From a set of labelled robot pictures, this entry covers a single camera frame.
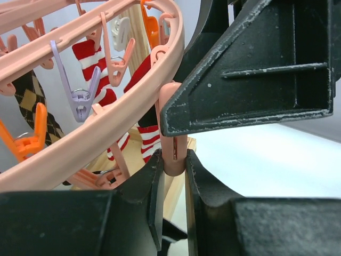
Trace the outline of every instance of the laundry hanger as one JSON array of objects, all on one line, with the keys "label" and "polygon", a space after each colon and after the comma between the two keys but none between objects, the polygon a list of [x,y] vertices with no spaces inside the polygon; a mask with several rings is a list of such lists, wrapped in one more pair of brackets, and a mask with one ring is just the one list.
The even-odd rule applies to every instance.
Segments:
[{"label": "laundry hanger", "polygon": [[141,12],[142,12],[142,19],[145,27],[145,32],[147,34],[148,42],[150,48],[153,49],[155,46],[159,45],[159,26],[158,20],[153,16],[148,16],[147,11],[145,10],[144,3],[147,1],[152,0],[141,0]]},{"label": "laundry hanger", "polygon": [[[111,2],[109,0],[81,0],[81,3]],[[13,4],[0,4],[0,35],[21,27],[50,13],[63,9],[75,0],[19,0]]]},{"label": "laundry hanger", "polygon": [[[4,41],[0,37],[0,55],[4,56],[11,51],[14,51],[18,48],[17,37],[15,35],[10,35],[7,38],[7,45],[5,46]],[[0,85],[0,94],[3,96],[14,96],[16,92],[15,86],[12,83],[2,84]]]},{"label": "laundry hanger", "polygon": [[101,69],[99,67],[94,68],[88,90],[76,89],[72,91],[55,41],[51,41],[51,48],[71,111],[75,120],[82,123],[88,118],[91,105],[95,99],[96,91],[100,82]]},{"label": "laundry hanger", "polygon": [[[21,72],[31,70],[39,60],[50,58],[51,40],[59,51],[85,37],[89,31],[101,26],[101,12],[110,20],[134,0],[109,1],[74,21],[50,32],[33,42],[0,58],[0,83],[10,81]],[[0,191],[51,189],[82,169],[90,159],[95,159],[126,133],[155,104],[162,84],[172,80],[181,62],[184,50],[183,17],[173,0],[156,0],[147,3],[162,12],[171,13],[168,50],[152,55],[161,57],[149,72],[116,102],[103,107],[104,111],[86,122],[58,142],[45,148],[26,161],[0,175]]]},{"label": "laundry hanger", "polygon": [[[94,104],[92,106],[94,114],[86,120],[86,123],[91,122],[96,115],[104,112],[104,108],[98,103]],[[81,189],[114,189],[121,185],[130,177],[130,173],[117,142],[114,142],[109,148],[115,157],[116,166],[100,174],[81,169],[67,181]]]},{"label": "laundry hanger", "polygon": [[170,13],[162,13],[159,18],[159,42],[161,45],[167,44],[169,40],[169,35],[166,35],[164,25],[165,22],[166,25],[169,27],[169,22],[165,20],[167,18],[171,19],[173,18],[173,16]]},{"label": "laundry hanger", "polygon": [[47,109],[44,104],[36,106],[34,133],[24,133],[13,138],[5,125],[0,121],[0,137],[12,154],[20,162],[26,160],[30,154],[36,154],[45,146],[47,129]]},{"label": "laundry hanger", "polygon": [[[26,24],[21,26],[30,42],[45,35],[44,21],[42,18],[34,20],[33,25],[34,27],[29,27]],[[53,69],[53,60],[48,59],[43,61],[40,66],[44,69]]]},{"label": "laundry hanger", "polygon": [[117,87],[124,76],[124,73],[128,67],[129,61],[133,55],[133,51],[135,48],[135,39],[131,38],[125,50],[123,58],[121,61],[114,61],[111,60],[110,54],[110,45],[109,45],[109,36],[108,36],[108,29],[107,29],[107,20],[105,19],[104,12],[101,12],[101,20],[102,20],[102,27],[103,27],[103,44],[104,44],[104,52],[105,52],[105,62],[107,63],[108,69],[108,77],[111,86]]},{"label": "laundry hanger", "polygon": [[[47,33],[45,36],[40,37],[39,40],[34,40],[30,44],[24,45],[18,48],[16,51],[11,52],[11,57],[9,59],[7,58],[7,56],[3,56],[0,60],[0,70],[2,71],[0,74],[0,85],[3,83],[7,83],[6,81],[10,82],[17,79],[21,75],[35,68],[42,61],[51,58],[53,56],[50,46],[51,40],[56,40],[56,38],[58,38],[56,40],[58,50],[63,51],[64,49],[71,46],[73,43],[87,36],[89,34],[89,31],[94,31],[99,26],[102,26],[101,18],[99,17],[99,14],[101,12],[107,13],[106,20],[109,21],[114,16],[122,12],[125,8],[128,8],[130,5],[132,5],[134,1],[135,0],[125,0],[124,2],[106,2],[98,6],[97,8],[85,13],[84,15],[81,15],[77,19],[65,24],[64,26],[61,26],[60,28]],[[37,0],[36,2],[30,4],[29,9],[18,7],[12,11],[1,14],[0,20],[2,20],[3,15],[5,15],[7,18],[11,19],[13,23],[16,23],[18,22],[17,19],[11,18],[11,15],[22,16],[22,14],[25,13],[25,15],[23,16],[23,20],[28,20],[28,22],[31,22],[32,20],[37,19],[36,17],[38,14],[38,18],[40,18],[43,16],[43,13],[49,13],[59,10],[60,8],[65,6],[65,3],[65,0]]]},{"label": "laundry hanger", "polygon": [[[85,14],[86,11],[83,10],[82,7],[80,6],[80,0],[75,0],[75,3],[77,6],[79,16],[82,16],[83,14]],[[102,27],[99,27],[98,29],[93,31],[91,34],[86,36],[87,40],[91,39],[95,42],[95,46],[94,46],[95,51],[97,51],[99,47],[101,46],[101,36],[102,36]]]},{"label": "laundry hanger", "polygon": [[8,12],[12,9],[18,8],[19,6],[23,6],[26,4],[30,4],[31,0],[11,0],[5,3],[0,4],[0,14]]}]

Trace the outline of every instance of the black plastic bracket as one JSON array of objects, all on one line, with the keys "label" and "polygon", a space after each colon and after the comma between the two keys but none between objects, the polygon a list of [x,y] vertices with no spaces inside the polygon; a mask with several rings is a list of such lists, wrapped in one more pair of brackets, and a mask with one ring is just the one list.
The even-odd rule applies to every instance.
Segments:
[{"label": "black plastic bracket", "polygon": [[0,194],[1,256],[156,256],[163,224],[161,151],[114,190]]},{"label": "black plastic bracket", "polygon": [[198,23],[187,45],[174,81],[182,83],[229,27],[232,0],[201,0]]},{"label": "black plastic bracket", "polygon": [[248,0],[161,111],[173,137],[332,114],[333,0]]},{"label": "black plastic bracket", "polygon": [[341,0],[334,0],[333,7],[333,61],[335,81],[341,78]]},{"label": "black plastic bracket", "polygon": [[186,159],[186,211],[190,255],[341,255],[341,200],[242,197],[210,174],[192,150]]}]

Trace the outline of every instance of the striped sock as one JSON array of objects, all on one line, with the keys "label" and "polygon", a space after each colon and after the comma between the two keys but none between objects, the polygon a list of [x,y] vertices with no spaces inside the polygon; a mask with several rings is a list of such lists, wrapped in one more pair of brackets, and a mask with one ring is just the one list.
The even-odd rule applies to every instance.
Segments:
[{"label": "striped sock", "polygon": [[[85,81],[89,84],[92,73],[96,66],[101,69],[100,82],[96,91],[94,103],[99,103],[101,106],[106,106],[116,101],[117,97],[113,91],[113,87],[109,82],[107,63],[102,48],[99,47],[97,51],[94,49],[94,41],[86,40],[72,46],[72,50],[79,61]],[[129,133],[124,134],[121,139],[117,141],[121,150],[128,144],[130,136]],[[111,150],[107,150],[108,159],[114,160]]]},{"label": "striped sock", "polygon": [[161,148],[159,127],[157,125],[149,127],[137,126],[137,129],[142,138],[141,154],[146,163],[155,150]]}]

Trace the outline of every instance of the metal hook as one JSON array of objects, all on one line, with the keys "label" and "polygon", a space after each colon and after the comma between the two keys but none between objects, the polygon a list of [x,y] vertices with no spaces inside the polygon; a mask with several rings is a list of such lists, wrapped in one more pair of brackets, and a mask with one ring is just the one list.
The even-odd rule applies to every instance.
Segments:
[{"label": "metal hook", "polygon": [[20,138],[25,137],[25,136],[28,136],[28,137],[37,136],[37,137],[39,137],[39,134],[36,134],[34,132],[25,132],[22,135],[19,135],[18,137],[16,137],[14,140],[19,140]]},{"label": "metal hook", "polygon": [[103,171],[103,172],[101,172],[101,175],[97,178],[97,180],[95,181],[95,185],[97,186],[97,187],[100,187],[100,185],[98,184],[98,182],[100,181],[100,179],[105,175],[105,174],[107,174],[107,173],[109,173],[109,172],[112,172],[112,171],[114,171],[114,170],[117,170],[117,169],[119,169],[117,166],[115,166],[115,167],[113,167],[113,168],[110,168],[110,169],[108,169],[108,170],[106,170],[106,171]]},{"label": "metal hook", "polygon": [[111,59],[121,59],[123,61],[123,65],[126,63],[125,59],[122,58],[121,56],[111,57]]}]

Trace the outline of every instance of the orange clothes peg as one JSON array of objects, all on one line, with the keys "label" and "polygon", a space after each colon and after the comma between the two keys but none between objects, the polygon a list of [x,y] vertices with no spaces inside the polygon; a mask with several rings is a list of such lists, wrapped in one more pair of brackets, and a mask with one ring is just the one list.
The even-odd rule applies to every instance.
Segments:
[{"label": "orange clothes peg", "polygon": [[[33,24],[34,27],[28,27],[27,25],[21,26],[30,42],[45,35],[45,27],[42,18],[33,21]],[[48,59],[40,64],[40,66],[44,69],[53,69],[53,60]]]},{"label": "orange clothes peg", "polygon": [[0,121],[0,137],[19,162],[27,159],[29,157],[28,155],[36,154],[44,148],[46,129],[47,109],[42,103],[38,103],[36,107],[33,136],[23,137],[23,135],[26,135],[26,133],[24,133],[18,138],[13,138],[5,125]]},{"label": "orange clothes peg", "polygon": [[[0,55],[3,56],[11,51],[18,48],[17,37],[15,35],[9,35],[7,38],[7,46],[5,46],[4,41],[0,37]],[[15,95],[16,89],[12,83],[1,85],[0,94],[3,96],[13,96]]]},{"label": "orange clothes peg", "polygon": [[147,15],[147,11],[144,8],[144,2],[147,1],[152,0],[141,0],[141,12],[148,42],[150,48],[153,50],[155,46],[159,45],[159,26],[158,20],[155,17]]},{"label": "orange clothes peg", "polygon": [[110,45],[109,45],[109,36],[107,29],[107,20],[105,18],[105,13],[101,12],[102,19],[102,27],[103,27],[103,44],[104,44],[104,52],[105,52],[105,62],[107,63],[108,69],[108,77],[111,86],[117,87],[124,76],[124,73],[128,67],[129,61],[133,55],[133,51],[135,48],[135,39],[131,38],[125,50],[123,58],[121,57],[113,57],[120,58],[121,61],[113,61],[110,54]]},{"label": "orange clothes peg", "polygon": [[[80,6],[79,0],[75,0],[75,3],[77,6],[79,16],[85,14],[86,11],[82,9],[82,7]],[[95,47],[94,47],[95,51],[97,51],[99,47],[101,46],[101,36],[102,36],[102,27],[96,29],[90,35],[86,36],[87,40],[92,40],[95,42]]]}]

